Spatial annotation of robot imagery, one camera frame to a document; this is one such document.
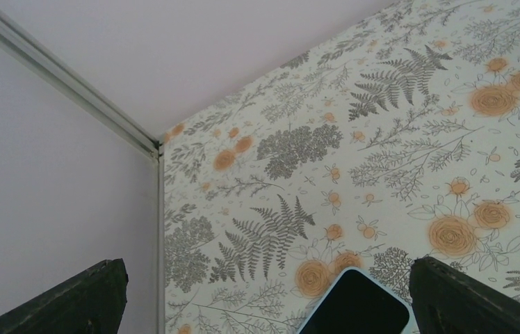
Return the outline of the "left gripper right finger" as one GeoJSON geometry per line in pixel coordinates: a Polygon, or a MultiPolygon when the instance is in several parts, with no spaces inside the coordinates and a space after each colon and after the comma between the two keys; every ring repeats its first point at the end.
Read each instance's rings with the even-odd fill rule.
{"type": "Polygon", "coordinates": [[[409,293],[421,333],[520,333],[520,302],[433,257],[414,261],[409,293]]]}

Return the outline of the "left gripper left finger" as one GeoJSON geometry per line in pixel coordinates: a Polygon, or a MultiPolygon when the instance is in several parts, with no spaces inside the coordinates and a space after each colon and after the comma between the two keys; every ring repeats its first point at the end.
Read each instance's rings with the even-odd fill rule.
{"type": "Polygon", "coordinates": [[[124,260],[103,260],[0,316],[0,333],[117,333],[127,304],[124,260]]]}

